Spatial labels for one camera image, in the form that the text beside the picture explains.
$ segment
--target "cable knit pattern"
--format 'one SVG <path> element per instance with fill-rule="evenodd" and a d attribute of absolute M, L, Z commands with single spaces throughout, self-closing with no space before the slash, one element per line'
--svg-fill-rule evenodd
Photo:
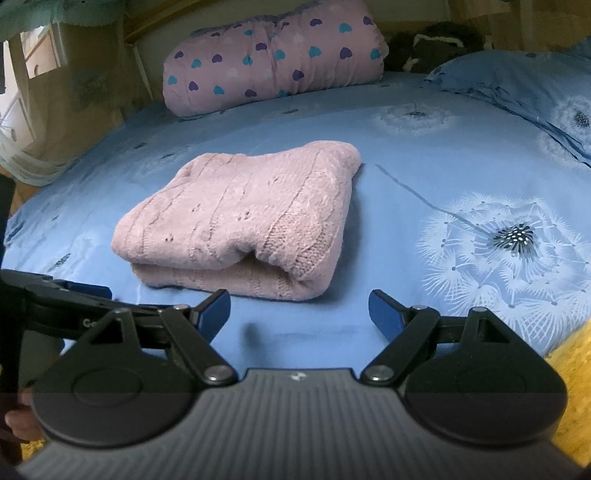
<path fill-rule="evenodd" d="M 334 141 L 200 155 L 119 221 L 111 247 L 153 287 L 312 299 L 335 272 L 360 164 Z"/>

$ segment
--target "gray ribbed surface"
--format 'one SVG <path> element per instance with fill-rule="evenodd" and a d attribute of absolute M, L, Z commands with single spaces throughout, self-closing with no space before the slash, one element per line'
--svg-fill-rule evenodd
<path fill-rule="evenodd" d="M 31 480 L 567 480 L 554 446 L 470 450 L 418 427 L 391 390 L 348 370 L 251 371 L 209 390 L 157 440 L 85 452 L 53 443 L 22 465 Z"/>

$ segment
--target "pillow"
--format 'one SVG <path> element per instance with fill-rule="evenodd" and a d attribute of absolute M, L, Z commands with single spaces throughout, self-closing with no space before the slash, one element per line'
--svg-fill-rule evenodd
<path fill-rule="evenodd" d="M 195 31 L 164 62 L 177 116 L 379 80 L 388 54 L 362 0 L 320 0 L 279 16 Z"/>
<path fill-rule="evenodd" d="M 434 69 L 425 86 L 468 95 L 538 125 L 591 161 L 591 37 L 563 53 L 489 50 Z"/>

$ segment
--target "metal screw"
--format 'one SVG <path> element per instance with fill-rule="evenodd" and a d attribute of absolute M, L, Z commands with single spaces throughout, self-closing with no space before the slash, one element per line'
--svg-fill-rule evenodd
<path fill-rule="evenodd" d="M 363 373 L 372 382 L 386 382 L 394 376 L 394 370 L 388 365 L 373 365 Z"/>
<path fill-rule="evenodd" d="M 212 382 L 225 382 L 234 376 L 234 370 L 227 365 L 215 365 L 205 370 L 205 377 Z"/>

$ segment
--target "blue bed sheet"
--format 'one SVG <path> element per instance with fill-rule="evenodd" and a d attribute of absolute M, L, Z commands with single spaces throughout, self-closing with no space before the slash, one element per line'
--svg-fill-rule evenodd
<path fill-rule="evenodd" d="M 142 285 L 110 248 L 117 221 L 205 152 L 264 154 L 314 140 L 360 151 L 342 257 L 305 303 L 234 297 L 213 346 L 247 368 L 352 367 L 385 345 L 380 288 L 444 314 L 484 305 L 545 354 L 591 316 L 591 169 L 526 120 L 387 74 L 372 85 L 181 121 L 152 104 L 10 220 L 4 268 L 110 287 L 131 303 L 207 293 Z"/>

